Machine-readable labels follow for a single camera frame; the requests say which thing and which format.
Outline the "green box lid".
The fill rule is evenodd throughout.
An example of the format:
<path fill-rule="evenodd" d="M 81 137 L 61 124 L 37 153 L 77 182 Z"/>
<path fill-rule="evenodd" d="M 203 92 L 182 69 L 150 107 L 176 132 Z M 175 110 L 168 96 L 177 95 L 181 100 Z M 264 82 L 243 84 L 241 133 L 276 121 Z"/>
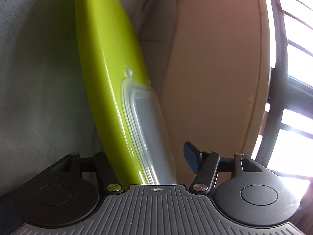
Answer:
<path fill-rule="evenodd" d="M 107 159 L 125 187 L 177 182 L 171 144 L 133 24 L 119 0 L 75 0 L 80 63 Z"/>

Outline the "dark metal railing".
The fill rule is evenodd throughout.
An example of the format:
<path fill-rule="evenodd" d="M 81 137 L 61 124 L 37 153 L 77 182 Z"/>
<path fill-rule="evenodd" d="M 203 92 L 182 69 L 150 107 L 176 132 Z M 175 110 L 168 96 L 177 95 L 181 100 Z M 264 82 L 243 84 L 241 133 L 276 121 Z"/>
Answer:
<path fill-rule="evenodd" d="M 312 0 L 266 0 L 270 78 L 252 157 L 280 176 L 312 178 Z"/>

